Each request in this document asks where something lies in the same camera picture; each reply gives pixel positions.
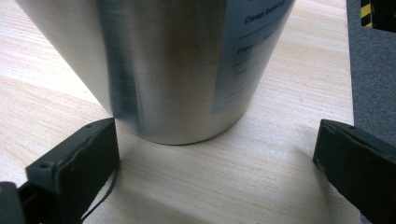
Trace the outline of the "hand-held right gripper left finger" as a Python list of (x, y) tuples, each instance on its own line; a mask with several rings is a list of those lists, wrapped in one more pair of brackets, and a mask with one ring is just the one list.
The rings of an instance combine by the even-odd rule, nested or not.
[(81, 224), (119, 161), (114, 119), (89, 123), (67, 137), (26, 168), (36, 196), (28, 203), (29, 224)]

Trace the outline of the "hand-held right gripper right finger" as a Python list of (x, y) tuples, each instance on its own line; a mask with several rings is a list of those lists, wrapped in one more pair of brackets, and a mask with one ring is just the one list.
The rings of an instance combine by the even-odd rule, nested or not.
[(396, 147), (355, 126), (324, 119), (313, 162), (373, 224), (396, 224)]

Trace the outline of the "yellow black hazard tape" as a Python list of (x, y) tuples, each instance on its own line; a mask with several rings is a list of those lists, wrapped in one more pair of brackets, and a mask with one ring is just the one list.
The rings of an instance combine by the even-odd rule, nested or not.
[(361, 25), (364, 27), (373, 27), (371, 0), (361, 0)]

